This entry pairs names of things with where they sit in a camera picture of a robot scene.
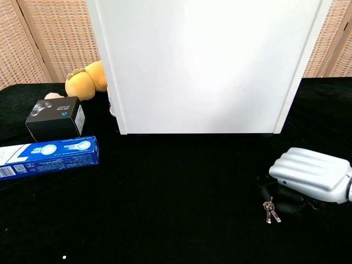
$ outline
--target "black cloth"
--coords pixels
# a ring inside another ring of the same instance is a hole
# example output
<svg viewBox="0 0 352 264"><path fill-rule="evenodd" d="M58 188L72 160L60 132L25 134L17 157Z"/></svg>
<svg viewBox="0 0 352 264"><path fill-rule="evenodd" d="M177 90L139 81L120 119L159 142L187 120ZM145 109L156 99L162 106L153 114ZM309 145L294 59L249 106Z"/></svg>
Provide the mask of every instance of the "black cloth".
<svg viewBox="0 0 352 264"><path fill-rule="evenodd" d="M352 160L351 85L304 79L282 133L269 138L119 135L98 93L82 104L98 166L0 182L1 263L348 261L351 204L278 212L282 223L268 225L257 177L290 147ZM48 92L65 95L64 85L0 92L0 146L34 142L24 122Z"/></svg>

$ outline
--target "stuffed animal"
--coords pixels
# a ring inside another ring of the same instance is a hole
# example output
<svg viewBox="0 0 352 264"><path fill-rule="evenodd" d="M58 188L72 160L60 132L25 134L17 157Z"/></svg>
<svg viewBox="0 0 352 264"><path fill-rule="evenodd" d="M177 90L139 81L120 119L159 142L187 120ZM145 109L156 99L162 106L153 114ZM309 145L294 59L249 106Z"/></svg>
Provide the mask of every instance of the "stuffed animal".
<svg viewBox="0 0 352 264"><path fill-rule="evenodd" d="M106 92L107 86L101 60L74 70L67 75L65 82L67 95L78 96L81 101L92 99L95 91Z"/></svg>

